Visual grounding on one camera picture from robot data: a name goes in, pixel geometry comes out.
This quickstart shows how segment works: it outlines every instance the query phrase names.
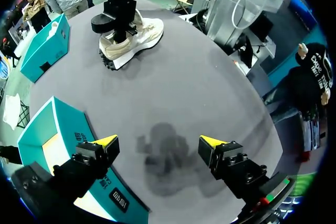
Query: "gray table surface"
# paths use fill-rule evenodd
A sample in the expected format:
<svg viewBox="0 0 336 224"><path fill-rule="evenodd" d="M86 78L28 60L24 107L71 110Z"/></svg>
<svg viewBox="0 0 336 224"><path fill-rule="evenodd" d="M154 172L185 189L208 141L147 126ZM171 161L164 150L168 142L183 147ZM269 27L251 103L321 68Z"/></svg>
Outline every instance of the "gray table surface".
<svg viewBox="0 0 336 224"><path fill-rule="evenodd" d="M229 223L244 205L216 181L197 153L200 135L243 144L271 175L282 148L248 79L208 37L168 10L137 0L165 30L152 49L119 71L98 55L95 6L69 21L69 53L31 89L33 116L51 97L82 110L97 138L118 134L114 166L151 209L149 223Z"/></svg>

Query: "white sneaker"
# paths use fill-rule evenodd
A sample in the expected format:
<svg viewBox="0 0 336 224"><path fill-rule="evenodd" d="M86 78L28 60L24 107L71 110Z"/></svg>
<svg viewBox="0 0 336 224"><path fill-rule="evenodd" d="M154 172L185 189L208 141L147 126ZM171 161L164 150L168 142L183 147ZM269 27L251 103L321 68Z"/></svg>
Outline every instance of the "white sneaker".
<svg viewBox="0 0 336 224"><path fill-rule="evenodd" d="M162 20L143 18L138 10L135 12L133 24L137 26L138 33L134 36L127 33L127 38L122 43L117 44L113 40L114 32L100 37L99 49L108 60L113 61L113 68L117 70L130 61L137 52L154 47L163 35Z"/></svg>

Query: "teal shoe box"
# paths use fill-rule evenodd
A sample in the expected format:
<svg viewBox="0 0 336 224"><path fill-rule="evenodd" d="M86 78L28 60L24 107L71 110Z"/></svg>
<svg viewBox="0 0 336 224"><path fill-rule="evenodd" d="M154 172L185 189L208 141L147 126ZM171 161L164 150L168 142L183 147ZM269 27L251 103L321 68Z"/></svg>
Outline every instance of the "teal shoe box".
<svg viewBox="0 0 336 224"><path fill-rule="evenodd" d="M49 38L53 22L58 22L56 33ZM36 82L56 61L68 53L70 26L64 14L44 27L31 41L21 66L21 73Z"/></svg>
<svg viewBox="0 0 336 224"><path fill-rule="evenodd" d="M61 166L69 160L76 153L78 143L95 140L85 114L52 97L33 116L17 143L23 165L37 162L53 175L53 166ZM126 209L112 199L115 190L127 200ZM96 180L84 197L78 198L74 205L113 221L148 223L149 211L133 197L130 189L125 187L110 168L105 178Z"/></svg>

